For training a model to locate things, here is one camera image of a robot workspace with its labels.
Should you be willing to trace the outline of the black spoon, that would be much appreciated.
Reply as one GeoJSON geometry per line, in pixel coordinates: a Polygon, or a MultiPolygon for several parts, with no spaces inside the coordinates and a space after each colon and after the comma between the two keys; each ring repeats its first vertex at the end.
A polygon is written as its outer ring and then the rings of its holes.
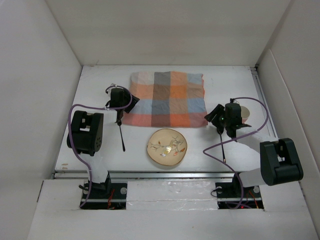
{"type": "Polygon", "coordinates": [[[226,163],[226,155],[225,155],[225,149],[224,149],[224,145],[222,144],[223,142],[223,137],[222,137],[222,134],[223,134],[223,130],[220,129],[220,128],[217,128],[217,133],[219,134],[219,139],[220,139],[220,143],[221,143],[221,151],[222,151],[222,160],[224,163],[226,163]]]}

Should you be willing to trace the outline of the pink mug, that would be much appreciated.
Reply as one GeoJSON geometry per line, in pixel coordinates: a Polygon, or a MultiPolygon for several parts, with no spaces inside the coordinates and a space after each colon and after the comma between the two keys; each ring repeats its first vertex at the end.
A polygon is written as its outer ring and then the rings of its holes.
{"type": "Polygon", "coordinates": [[[241,118],[243,121],[246,121],[251,115],[250,110],[247,107],[242,105],[240,106],[240,108],[241,108],[241,118]]]}

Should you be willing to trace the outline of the black fork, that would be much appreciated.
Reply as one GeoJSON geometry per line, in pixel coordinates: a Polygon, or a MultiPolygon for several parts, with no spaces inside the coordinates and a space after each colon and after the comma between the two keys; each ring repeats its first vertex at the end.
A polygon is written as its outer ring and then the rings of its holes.
{"type": "Polygon", "coordinates": [[[119,127],[119,132],[120,132],[120,138],[121,138],[121,144],[122,144],[122,151],[125,152],[126,151],[126,147],[125,147],[125,143],[124,143],[124,138],[123,138],[123,133],[122,133],[122,121],[121,120],[117,120],[117,125],[119,127]]]}

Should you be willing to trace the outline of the checkered orange blue cloth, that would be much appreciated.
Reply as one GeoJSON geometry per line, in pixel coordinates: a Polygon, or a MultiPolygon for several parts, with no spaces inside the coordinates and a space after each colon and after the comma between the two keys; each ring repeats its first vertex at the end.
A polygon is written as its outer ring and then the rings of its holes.
{"type": "Polygon", "coordinates": [[[201,73],[134,72],[129,90],[139,101],[124,114],[125,125],[201,128],[208,124],[201,73]]]}

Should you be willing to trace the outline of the beige bird pattern plate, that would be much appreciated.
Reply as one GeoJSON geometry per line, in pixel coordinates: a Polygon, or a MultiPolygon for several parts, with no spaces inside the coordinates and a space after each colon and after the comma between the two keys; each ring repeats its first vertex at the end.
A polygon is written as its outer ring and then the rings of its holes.
{"type": "Polygon", "coordinates": [[[148,156],[157,164],[173,167],[186,155],[188,143],[177,130],[162,128],[155,131],[147,142],[148,156]]]}

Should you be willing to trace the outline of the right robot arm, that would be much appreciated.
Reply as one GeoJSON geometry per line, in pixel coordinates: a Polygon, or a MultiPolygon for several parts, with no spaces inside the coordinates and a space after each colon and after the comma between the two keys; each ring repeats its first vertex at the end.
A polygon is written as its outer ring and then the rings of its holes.
{"type": "Polygon", "coordinates": [[[242,109],[238,103],[218,104],[204,119],[216,127],[218,134],[226,131],[232,141],[248,146],[259,153],[260,167],[237,173],[237,181],[231,184],[231,191],[243,197],[250,187],[280,185],[300,181],[304,171],[295,143],[290,138],[278,139],[259,132],[243,123],[242,109]]]}

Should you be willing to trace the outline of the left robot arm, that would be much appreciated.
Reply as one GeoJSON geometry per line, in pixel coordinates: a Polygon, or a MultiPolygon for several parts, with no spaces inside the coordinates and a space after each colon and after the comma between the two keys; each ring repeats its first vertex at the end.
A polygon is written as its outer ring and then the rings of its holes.
{"type": "Polygon", "coordinates": [[[104,124],[122,125],[124,113],[129,113],[140,101],[128,89],[120,85],[111,85],[105,93],[109,96],[104,107],[74,104],[68,113],[67,146],[86,167],[89,183],[100,198],[111,194],[111,185],[107,183],[106,161],[98,155],[102,147],[104,124]]]}

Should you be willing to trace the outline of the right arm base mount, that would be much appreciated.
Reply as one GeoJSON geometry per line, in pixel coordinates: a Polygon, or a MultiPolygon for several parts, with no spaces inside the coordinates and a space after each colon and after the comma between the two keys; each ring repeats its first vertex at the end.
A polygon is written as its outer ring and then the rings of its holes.
{"type": "Polygon", "coordinates": [[[220,210],[264,209],[260,187],[255,185],[241,188],[235,176],[230,182],[216,182],[215,189],[210,195],[217,199],[217,206],[220,210]]]}

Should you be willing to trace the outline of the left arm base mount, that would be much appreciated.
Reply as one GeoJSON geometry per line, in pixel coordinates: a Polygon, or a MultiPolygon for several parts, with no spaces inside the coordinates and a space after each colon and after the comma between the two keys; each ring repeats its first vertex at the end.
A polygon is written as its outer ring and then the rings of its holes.
{"type": "Polygon", "coordinates": [[[85,181],[78,187],[82,190],[80,209],[83,210],[125,210],[127,204],[128,184],[112,182],[110,175],[103,183],[85,181]]]}

